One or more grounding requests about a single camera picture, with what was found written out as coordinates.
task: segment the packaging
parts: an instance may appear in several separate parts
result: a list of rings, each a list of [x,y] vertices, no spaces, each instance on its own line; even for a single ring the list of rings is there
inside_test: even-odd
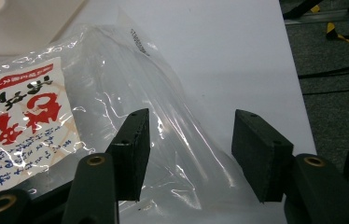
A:
[[[29,113],[35,115],[48,112],[48,107],[38,106],[46,105],[51,98],[28,106],[28,102],[37,100],[32,100],[34,96],[27,93],[22,102],[17,102],[26,111],[20,111],[18,118],[12,116],[8,127],[14,132],[27,131],[31,137],[34,137],[33,130],[42,132],[49,129],[49,125],[67,127],[69,132],[60,139],[62,144],[46,145],[51,153],[59,147],[65,157],[39,164],[45,169],[38,175],[35,174],[37,171],[32,174],[24,171],[22,174],[27,179],[16,183],[15,188],[26,189],[35,198],[72,180],[80,158],[104,152],[130,113],[149,108],[151,152],[141,201],[121,202],[121,221],[178,223],[181,217],[190,223],[196,218],[203,221],[212,215],[209,208],[234,187],[236,177],[221,163],[221,152],[188,111],[174,72],[162,59],[158,48],[139,29],[134,26],[84,26],[75,35],[45,49],[1,63],[0,80],[12,75],[30,75],[31,71],[44,70],[51,64],[46,74],[31,77],[21,85],[30,89],[40,85],[41,93],[53,92],[58,99],[65,94],[68,110],[65,100],[57,100],[56,106],[61,109],[56,118],[50,116],[46,122],[40,119],[37,125],[41,127],[33,123],[28,126],[27,110],[32,110]],[[63,88],[60,81],[56,81],[62,74]],[[18,91],[24,94],[17,86],[7,95]],[[4,100],[0,101],[0,115],[6,114],[4,103]],[[8,141],[19,143],[17,137]],[[1,140],[0,150],[7,151]],[[4,161],[11,161],[10,154],[3,154]],[[11,178],[15,178],[15,172],[12,168],[7,171]],[[13,187],[4,184],[0,189]]]

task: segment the plastic bag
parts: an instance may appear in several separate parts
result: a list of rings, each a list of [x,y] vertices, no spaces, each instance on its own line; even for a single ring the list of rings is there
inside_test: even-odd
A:
[[[84,26],[46,49],[0,64],[0,76],[56,58],[83,147],[16,188],[34,198],[70,181],[80,158],[105,151],[126,116],[147,107],[151,152],[141,201],[120,203],[121,219],[208,218],[212,211],[206,208],[235,186],[235,177],[189,113],[157,47],[134,27]]]

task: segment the white surface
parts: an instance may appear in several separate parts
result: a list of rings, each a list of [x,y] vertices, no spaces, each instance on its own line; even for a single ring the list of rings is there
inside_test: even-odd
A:
[[[278,1],[89,0],[64,31],[80,22],[114,23],[121,7],[155,42],[178,74],[190,111],[230,155],[235,109],[261,115],[295,145],[314,141]],[[283,205],[259,204],[251,189],[223,195],[217,217],[201,223],[284,223]],[[249,205],[231,210],[232,203]]]
[[[84,0],[0,0],[0,55],[46,46]]]

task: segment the red character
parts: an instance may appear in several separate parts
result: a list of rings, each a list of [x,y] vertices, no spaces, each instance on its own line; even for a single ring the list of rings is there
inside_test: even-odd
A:
[[[56,103],[57,98],[58,95],[55,93],[44,93],[36,95],[29,100],[27,107],[31,109],[32,112],[27,111],[24,115],[29,118],[26,126],[32,127],[32,133],[35,133],[35,130],[37,130],[38,122],[49,123],[49,119],[55,121],[58,118],[58,113],[62,106]],[[47,100],[47,102],[41,105],[36,105],[36,102],[39,100],[43,102],[44,100]]]
[[[0,115],[0,142],[3,142],[3,145],[14,143],[17,137],[22,133],[22,131],[15,131],[18,127],[18,123],[8,127],[10,118],[8,113]]]

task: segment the black metal bracket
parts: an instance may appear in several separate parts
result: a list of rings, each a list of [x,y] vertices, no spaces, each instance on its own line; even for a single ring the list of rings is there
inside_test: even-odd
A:
[[[328,160],[292,156],[293,145],[260,116],[236,110],[232,155],[259,201],[281,202],[292,224],[349,223],[349,184]]]
[[[307,11],[309,11],[312,7],[316,6],[321,2],[323,2],[323,0],[305,0],[301,4],[299,4],[297,7],[294,7],[287,13],[284,13],[283,19],[289,20],[289,19],[299,18],[303,14],[305,14]]]
[[[119,223],[118,201],[138,201],[150,151],[148,109],[131,113],[105,153],[77,166],[72,182],[34,200],[21,189],[0,191],[0,223]]]

